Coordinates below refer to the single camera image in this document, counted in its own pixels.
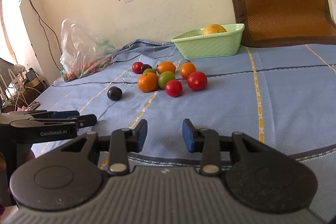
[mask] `green tomato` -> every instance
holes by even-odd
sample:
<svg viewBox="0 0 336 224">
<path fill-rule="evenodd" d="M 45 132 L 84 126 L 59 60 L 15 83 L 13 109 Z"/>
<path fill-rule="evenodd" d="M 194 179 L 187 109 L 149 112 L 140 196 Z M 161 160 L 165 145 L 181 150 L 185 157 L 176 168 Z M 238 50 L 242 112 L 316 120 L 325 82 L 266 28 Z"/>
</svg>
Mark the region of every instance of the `green tomato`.
<svg viewBox="0 0 336 224">
<path fill-rule="evenodd" d="M 164 90 L 167 82 L 174 79 L 175 79 L 174 73 L 172 73 L 171 71 L 164 71 L 163 73 L 160 74 L 157 82 L 159 84 L 159 87 Z"/>
<path fill-rule="evenodd" d="M 156 71 L 155 71 L 154 69 L 145 69 L 145 70 L 143 71 L 143 75 L 145 75 L 145 74 L 147 74 L 147 73 L 150 73 L 150 72 L 153 72 L 153 73 L 156 74 Z"/>
</svg>

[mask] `orange fruit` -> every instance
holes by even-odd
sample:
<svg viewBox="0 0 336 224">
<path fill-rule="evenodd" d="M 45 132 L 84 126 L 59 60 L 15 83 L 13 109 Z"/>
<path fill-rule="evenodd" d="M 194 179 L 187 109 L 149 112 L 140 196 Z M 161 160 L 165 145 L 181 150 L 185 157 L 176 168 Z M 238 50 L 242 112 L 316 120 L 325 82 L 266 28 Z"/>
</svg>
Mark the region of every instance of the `orange fruit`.
<svg viewBox="0 0 336 224">
<path fill-rule="evenodd" d="M 156 73 L 149 72 L 138 78 L 138 88 L 142 92 L 152 92 L 159 88 L 158 76 Z"/>
<path fill-rule="evenodd" d="M 210 24 L 205 27 L 203 30 L 203 35 L 205 34 L 213 34 L 213 33 L 220 33 L 220 32 L 226 32 L 225 28 L 218 24 Z"/>
<path fill-rule="evenodd" d="M 187 80 L 188 76 L 194 71 L 196 71 L 196 67 L 194 66 L 194 64 L 187 62 L 181 66 L 180 75 L 183 79 Z"/>
<path fill-rule="evenodd" d="M 163 73 L 164 71 L 171 71 L 174 73 L 176 71 L 176 67 L 172 62 L 164 61 L 157 66 L 156 70 L 159 74 Z"/>
</svg>

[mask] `bed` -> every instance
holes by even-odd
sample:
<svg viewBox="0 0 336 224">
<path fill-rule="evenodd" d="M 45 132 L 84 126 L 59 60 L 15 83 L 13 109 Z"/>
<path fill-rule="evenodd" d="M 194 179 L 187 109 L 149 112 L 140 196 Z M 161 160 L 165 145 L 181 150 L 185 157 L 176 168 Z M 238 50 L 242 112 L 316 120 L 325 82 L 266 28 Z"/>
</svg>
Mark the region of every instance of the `bed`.
<svg viewBox="0 0 336 224">
<path fill-rule="evenodd" d="M 182 80 L 181 97 L 164 90 L 142 93 L 131 66 L 142 61 L 155 67 L 171 61 L 177 68 L 186 60 L 172 43 L 136 40 L 117 52 L 105 70 L 71 82 L 57 82 L 37 99 L 39 109 L 78 110 L 94 113 L 97 124 L 79 134 L 96 131 L 110 135 L 119 128 L 134 128 L 148 121 L 148 133 L 139 154 L 130 153 L 134 165 L 199 165 L 200 153 L 187 151 L 182 121 L 211 128 L 220 135 L 241 131 L 307 165 L 316 174 L 318 191 L 311 210 L 325 221 L 336 208 L 336 46 L 297 45 L 275 48 L 240 47 L 231 57 L 191 60 L 208 76 L 205 90 L 194 92 Z M 122 89 L 119 101 L 111 101 L 109 87 Z M 66 141 L 33 145 L 39 156 Z M 106 168 L 107 153 L 98 166 Z M 230 168 L 222 153 L 222 168 Z"/>
</svg>

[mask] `green basket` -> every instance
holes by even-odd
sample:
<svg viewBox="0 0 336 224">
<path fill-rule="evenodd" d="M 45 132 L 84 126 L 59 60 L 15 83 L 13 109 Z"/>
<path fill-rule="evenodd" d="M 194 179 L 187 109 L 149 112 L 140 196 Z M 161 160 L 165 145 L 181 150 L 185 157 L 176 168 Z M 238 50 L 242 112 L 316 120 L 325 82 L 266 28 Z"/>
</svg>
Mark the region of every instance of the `green basket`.
<svg viewBox="0 0 336 224">
<path fill-rule="evenodd" d="M 244 24 L 222 25 L 227 32 L 202 35 L 204 28 L 171 39 L 183 57 L 202 58 L 235 55 L 240 46 Z"/>
</svg>

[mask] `plastic bag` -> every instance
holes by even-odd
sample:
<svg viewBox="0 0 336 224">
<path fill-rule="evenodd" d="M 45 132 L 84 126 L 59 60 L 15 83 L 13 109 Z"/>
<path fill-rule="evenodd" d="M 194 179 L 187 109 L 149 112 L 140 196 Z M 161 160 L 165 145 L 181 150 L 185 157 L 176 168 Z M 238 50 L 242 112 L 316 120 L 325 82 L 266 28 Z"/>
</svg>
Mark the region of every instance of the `plastic bag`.
<svg viewBox="0 0 336 224">
<path fill-rule="evenodd" d="M 106 38 L 69 19 L 62 22 L 61 47 L 60 74 L 66 82 L 103 70 L 111 64 L 116 51 Z"/>
</svg>

